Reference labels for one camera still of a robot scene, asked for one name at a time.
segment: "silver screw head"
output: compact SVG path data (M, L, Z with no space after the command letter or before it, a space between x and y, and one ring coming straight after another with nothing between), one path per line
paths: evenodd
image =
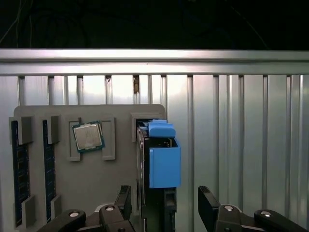
M261 214L264 215L267 218L271 216L271 213L267 212L267 211L262 211Z
M71 218L77 217L78 215L79 215L79 213L77 213L77 212L70 213Z
M106 211L113 211L114 210L114 207L113 206L107 206L105 208Z
M224 209L226 209L227 211L232 211L233 207L226 205L226 206L224 206Z

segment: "blue plastic part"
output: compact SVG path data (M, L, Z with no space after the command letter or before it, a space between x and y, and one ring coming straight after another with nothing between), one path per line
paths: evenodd
M150 148L149 188L176 188L181 183L181 149Z
M153 120L148 123L148 136L153 138L175 138L176 131L173 124L166 120Z

